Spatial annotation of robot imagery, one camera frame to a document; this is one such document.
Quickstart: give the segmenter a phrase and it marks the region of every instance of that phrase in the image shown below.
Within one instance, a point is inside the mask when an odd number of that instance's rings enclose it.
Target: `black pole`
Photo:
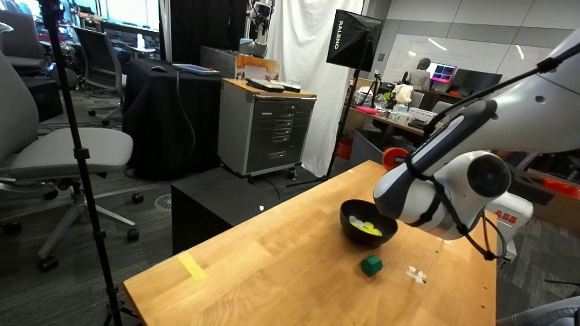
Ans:
[[[343,105],[343,112],[341,112],[341,119],[339,119],[339,130],[337,130],[337,137],[334,139],[334,148],[332,148],[330,164],[328,164],[328,168],[327,168],[327,173],[321,177],[321,181],[330,179],[334,161],[337,159],[336,155],[337,155],[339,141],[341,141],[341,137],[343,137],[343,130],[345,130],[345,125],[347,125],[347,117],[348,117],[348,110],[350,110],[352,99],[356,97],[359,74],[361,74],[361,68],[356,68],[356,72],[354,72],[354,81],[352,81],[352,85],[350,85],[350,88],[348,88],[348,97],[347,97],[347,101],[345,101],[345,105]]]
[[[87,157],[91,157],[91,154],[89,154],[89,148],[84,148],[84,145],[80,141],[71,88],[69,88],[69,81],[67,81],[67,74],[66,74],[66,58],[60,50],[60,41],[58,41],[58,16],[60,16],[58,5],[60,5],[60,1],[58,0],[38,0],[38,1],[42,7],[44,25],[49,29],[49,36],[51,36],[53,56],[57,59],[57,68],[58,68],[58,81],[60,81],[62,96],[66,99],[66,110],[67,110],[69,125],[71,125],[71,135],[73,135],[73,145],[75,145],[73,150],[75,150],[75,157],[78,163],[78,172],[82,177],[86,201],[87,201],[87,208],[89,208],[89,217],[91,217],[91,224],[93,224],[93,237],[96,242],[96,251],[98,251],[98,259],[102,262],[102,273],[104,273],[105,286],[107,286],[109,308],[111,308],[115,324],[122,326],[124,322],[122,322],[120,304],[118,304],[116,288],[113,282],[107,248],[105,248],[105,233],[104,233],[100,221],[98,221],[89,168],[87,168]]]

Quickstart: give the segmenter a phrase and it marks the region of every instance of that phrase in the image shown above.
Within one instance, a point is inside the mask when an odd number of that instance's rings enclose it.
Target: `chair wheel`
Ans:
[[[22,224],[20,222],[8,222],[8,224],[2,224],[2,230],[8,235],[20,233],[22,231]]]
[[[42,195],[46,201],[53,201],[55,197],[58,197],[58,190],[53,188],[51,192],[44,193]]]
[[[57,257],[53,257],[53,255],[49,255],[49,257],[46,257],[46,259],[40,259],[40,260],[37,262],[37,268],[38,268],[40,271],[44,271],[44,273],[55,269],[57,266],[58,266],[58,260],[57,260]]]
[[[144,193],[133,193],[131,195],[131,201],[134,202],[134,204],[140,204],[140,202],[144,202],[145,201],[145,195]]]
[[[129,242],[134,242],[134,241],[138,241],[138,239],[140,239],[140,228],[136,228],[136,226],[129,228],[129,230],[127,230],[127,241],[129,241]]]

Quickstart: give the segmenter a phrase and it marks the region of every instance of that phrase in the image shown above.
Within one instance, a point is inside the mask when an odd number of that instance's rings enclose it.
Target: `black bowl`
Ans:
[[[372,233],[359,230],[357,226],[354,226],[348,221],[350,215],[356,215],[363,222],[366,222],[366,221],[374,222],[376,228],[379,228],[383,231],[383,235],[372,235]],[[386,242],[388,239],[392,239],[399,228],[395,219],[381,217],[381,213],[374,202],[359,201],[359,199],[350,199],[341,204],[341,224],[343,224],[345,235],[350,241],[354,241],[361,246],[374,246],[374,248],[377,248],[383,242]]]

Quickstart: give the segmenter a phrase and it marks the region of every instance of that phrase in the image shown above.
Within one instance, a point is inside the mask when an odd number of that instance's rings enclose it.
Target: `chair base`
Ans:
[[[105,192],[105,193],[95,195],[95,199],[105,199],[105,197],[122,195],[122,193],[129,193],[129,192],[144,192],[144,190],[156,188],[156,186],[158,184]],[[58,224],[53,228],[53,231],[47,235],[46,242],[42,244],[42,248],[37,253],[38,255],[38,268],[42,271],[49,271],[58,266],[58,260],[51,255],[53,248],[66,235],[66,231],[71,228],[71,224],[75,221],[78,221],[78,217],[87,212],[87,201],[86,201],[80,186],[73,186],[71,197],[66,197],[66,199],[62,197],[62,199],[55,199],[55,201],[42,202],[42,204],[38,204],[38,199],[37,199],[37,202],[31,199],[31,204],[28,204],[24,210],[18,210],[18,212],[11,213],[9,217],[2,217],[2,222],[11,222],[11,221],[22,219],[26,215],[33,215],[33,213],[40,213],[40,212],[47,212],[47,210],[57,210],[62,206],[69,206],[69,210],[58,221]],[[127,241],[140,239],[140,230],[134,221],[131,221],[113,210],[107,210],[100,204],[96,204],[96,212],[102,217],[107,217],[115,222],[127,226]]]

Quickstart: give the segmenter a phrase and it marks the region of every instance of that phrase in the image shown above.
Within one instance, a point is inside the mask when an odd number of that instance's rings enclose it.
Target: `ceiling light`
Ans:
[[[434,38],[428,38],[435,47],[443,49],[443,50],[448,50],[448,47],[437,43]]]
[[[521,47],[521,45],[515,45],[515,49],[519,49],[521,58],[526,59],[522,47]]]

